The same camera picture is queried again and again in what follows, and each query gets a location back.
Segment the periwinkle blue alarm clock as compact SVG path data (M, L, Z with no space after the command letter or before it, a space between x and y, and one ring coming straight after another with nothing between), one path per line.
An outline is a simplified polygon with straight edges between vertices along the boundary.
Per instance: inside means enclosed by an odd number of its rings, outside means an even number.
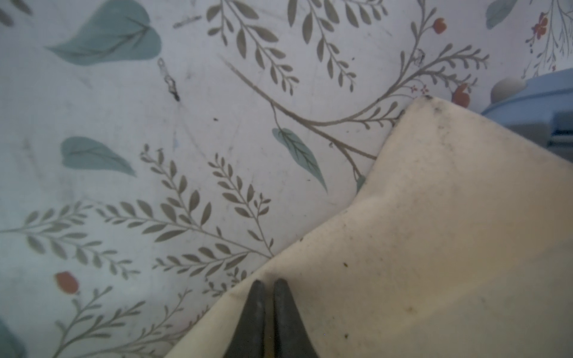
M572 161L572 70L529 80L507 77L491 90L482 116Z

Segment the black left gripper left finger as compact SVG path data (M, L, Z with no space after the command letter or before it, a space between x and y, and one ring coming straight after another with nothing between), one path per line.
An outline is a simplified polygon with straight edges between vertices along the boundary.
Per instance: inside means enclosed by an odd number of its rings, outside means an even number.
M239 322L228 345L226 358L264 357L266 289L256 280L249 290Z

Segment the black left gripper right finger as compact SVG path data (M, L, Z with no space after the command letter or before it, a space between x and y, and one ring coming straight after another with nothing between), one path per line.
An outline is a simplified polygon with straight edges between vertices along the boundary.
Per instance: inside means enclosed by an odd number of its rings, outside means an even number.
M318 358L301 319L288 282L273 288L274 355L278 358Z

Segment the cream printed canvas bag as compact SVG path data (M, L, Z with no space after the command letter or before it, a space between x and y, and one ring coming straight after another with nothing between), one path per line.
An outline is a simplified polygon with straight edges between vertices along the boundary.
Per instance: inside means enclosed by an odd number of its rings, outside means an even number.
M222 357L256 281L288 283L319 357L570 357L572 165L418 99L352 204L226 293L170 356Z

